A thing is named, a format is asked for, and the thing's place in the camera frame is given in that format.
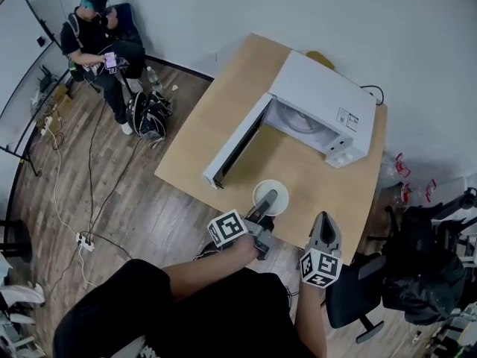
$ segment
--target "shoe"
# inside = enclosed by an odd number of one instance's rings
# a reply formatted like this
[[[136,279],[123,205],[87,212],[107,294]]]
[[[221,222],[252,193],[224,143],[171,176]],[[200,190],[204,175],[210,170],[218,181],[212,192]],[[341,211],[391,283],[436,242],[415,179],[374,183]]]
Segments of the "shoe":
[[[141,82],[139,80],[131,80],[129,78],[126,78],[127,84],[133,90],[133,92],[144,92],[144,89],[142,88]]]
[[[129,124],[126,122],[123,125],[121,125],[122,132],[125,133],[126,135],[131,135],[133,133],[133,129]]]

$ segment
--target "wooden table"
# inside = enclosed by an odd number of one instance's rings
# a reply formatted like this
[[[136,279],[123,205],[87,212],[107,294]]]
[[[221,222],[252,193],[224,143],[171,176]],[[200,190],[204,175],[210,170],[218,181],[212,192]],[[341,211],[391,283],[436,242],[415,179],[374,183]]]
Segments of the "wooden table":
[[[262,126],[224,179],[213,189],[203,170],[257,100],[270,88],[290,48],[251,34],[214,80],[165,153],[156,176],[222,212],[245,214],[255,186],[265,179],[282,182],[290,194],[287,210],[275,219],[275,237],[303,248],[320,211],[334,218],[342,234],[341,253],[350,264],[359,243],[385,142],[387,107],[376,109],[367,157],[342,169],[284,133]]]

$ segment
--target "wooden floor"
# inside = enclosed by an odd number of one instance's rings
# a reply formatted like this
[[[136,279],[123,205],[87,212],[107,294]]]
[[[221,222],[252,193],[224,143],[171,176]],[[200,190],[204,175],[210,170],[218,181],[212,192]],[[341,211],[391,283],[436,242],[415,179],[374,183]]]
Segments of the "wooden floor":
[[[158,71],[165,87],[165,97],[174,102],[174,115],[169,122],[168,138],[155,149],[141,141],[114,193],[104,206],[92,232],[120,244],[134,258],[141,258],[162,267],[189,261],[209,241],[208,221],[218,212],[193,199],[154,176],[174,135],[203,95],[209,82],[159,64]],[[177,85],[174,92],[171,87]],[[64,222],[75,232],[88,229],[90,214],[88,150],[104,100],[102,95],[86,86],[77,88],[74,108],[63,119],[65,142],[60,149],[61,170],[57,185],[58,210]],[[125,136],[106,107],[92,146],[93,220],[100,206],[111,192],[138,142],[134,136]],[[42,167],[42,176],[36,178],[23,167],[13,202],[12,219],[22,219],[29,227],[34,246],[30,265],[11,259],[15,267],[13,280],[26,283],[32,280],[43,285],[48,296],[61,272],[70,263],[76,244],[71,231],[60,223],[54,206],[54,185],[57,179],[58,154],[43,141],[32,148],[32,157]],[[381,216],[379,206],[371,214]],[[373,217],[369,229],[376,229]],[[94,238],[95,250],[83,251],[84,273],[88,281],[99,285],[115,272],[127,255],[109,242]],[[369,248],[363,242],[361,248]],[[295,247],[277,241],[271,258],[254,262],[257,271],[277,273],[290,290],[296,291],[299,271],[295,270],[298,251]],[[48,297],[46,305],[36,310],[33,329],[39,344],[51,357],[51,340],[60,319],[92,286],[81,274],[78,253],[72,266]],[[291,316],[294,317],[297,297]],[[385,320],[385,329],[371,341],[357,345],[354,340],[363,332],[359,322],[339,330],[330,328],[326,314],[329,357],[421,357],[421,342],[412,345],[417,330],[408,325],[402,313],[377,308],[370,314],[372,322]],[[424,336],[432,329],[423,330]]]

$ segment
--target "open microwave door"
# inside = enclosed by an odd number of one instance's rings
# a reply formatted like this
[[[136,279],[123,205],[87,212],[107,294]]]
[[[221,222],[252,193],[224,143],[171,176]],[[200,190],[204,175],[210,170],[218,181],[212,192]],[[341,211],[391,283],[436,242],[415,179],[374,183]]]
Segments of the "open microwave door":
[[[267,106],[272,98],[271,94],[265,93],[257,101],[253,109],[247,114],[204,170],[203,177],[215,189],[223,188],[222,180],[255,137],[263,123]]]

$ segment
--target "smartphone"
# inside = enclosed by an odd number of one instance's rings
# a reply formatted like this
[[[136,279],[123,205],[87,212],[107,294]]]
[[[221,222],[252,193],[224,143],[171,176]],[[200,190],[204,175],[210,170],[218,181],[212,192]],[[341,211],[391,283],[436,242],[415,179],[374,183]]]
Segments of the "smartphone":
[[[104,53],[106,57],[106,69],[111,69],[116,67],[116,56],[113,51],[110,53]]]

